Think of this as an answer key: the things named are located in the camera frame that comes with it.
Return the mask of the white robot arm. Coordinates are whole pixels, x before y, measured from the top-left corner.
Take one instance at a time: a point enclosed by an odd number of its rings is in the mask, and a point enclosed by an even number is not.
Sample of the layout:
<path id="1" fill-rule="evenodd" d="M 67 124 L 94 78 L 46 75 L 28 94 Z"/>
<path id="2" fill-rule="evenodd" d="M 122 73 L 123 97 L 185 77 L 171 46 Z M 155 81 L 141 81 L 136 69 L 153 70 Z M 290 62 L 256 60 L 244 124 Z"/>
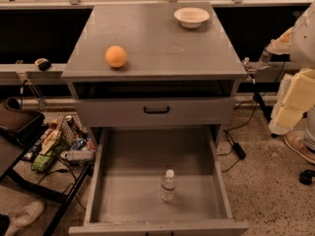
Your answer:
<path id="1" fill-rule="evenodd" d="M 315 2 L 267 50 L 273 54 L 288 54 L 300 70 L 285 75 L 278 91 L 269 129 L 273 134 L 285 135 L 300 121 L 302 115 L 315 104 Z"/>

